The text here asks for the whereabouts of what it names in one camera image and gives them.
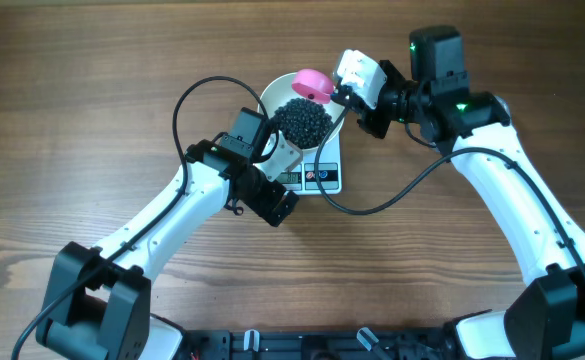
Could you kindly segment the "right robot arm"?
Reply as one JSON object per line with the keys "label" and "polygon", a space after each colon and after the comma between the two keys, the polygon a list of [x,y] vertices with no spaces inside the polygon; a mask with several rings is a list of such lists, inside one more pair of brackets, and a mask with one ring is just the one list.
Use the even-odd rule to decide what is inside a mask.
{"label": "right robot arm", "polygon": [[342,54],[334,77],[365,132],[382,138],[392,122],[417,124],[477,191],[516,257],[523,293],[504,311],[455,324],[461,356],[585,355],[585,232],[526,156],[506,103],[471,90],[459,31],[415,30],[409,50],[409,77],[357,50]]}

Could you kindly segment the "pink scoop blue handle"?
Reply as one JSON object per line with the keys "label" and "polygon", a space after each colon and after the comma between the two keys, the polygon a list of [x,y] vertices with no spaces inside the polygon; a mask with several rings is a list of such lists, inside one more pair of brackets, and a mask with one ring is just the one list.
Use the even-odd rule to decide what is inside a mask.
{"label": "pink scoop blue handle", "polygon": [[299,70],[292,80],[291,88],[301,97],[318,104],[328,104],[334,92],[332,80],[314,69]]}

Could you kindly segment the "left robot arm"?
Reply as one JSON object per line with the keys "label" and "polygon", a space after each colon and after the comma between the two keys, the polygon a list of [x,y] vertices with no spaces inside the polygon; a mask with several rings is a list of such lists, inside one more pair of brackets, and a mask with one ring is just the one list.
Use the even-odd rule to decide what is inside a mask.
{"label": "left robot arm", "polygon": [[182,158],[172,182],[123,228],[58,253],[35,320],[40,345],[67,359],[185,358],[185,331],[150,311],[165,265],[236,201],[276,227],[298,200],[276,180],[302,158],[284,140],[253,145],[225,135],[189,146]]}

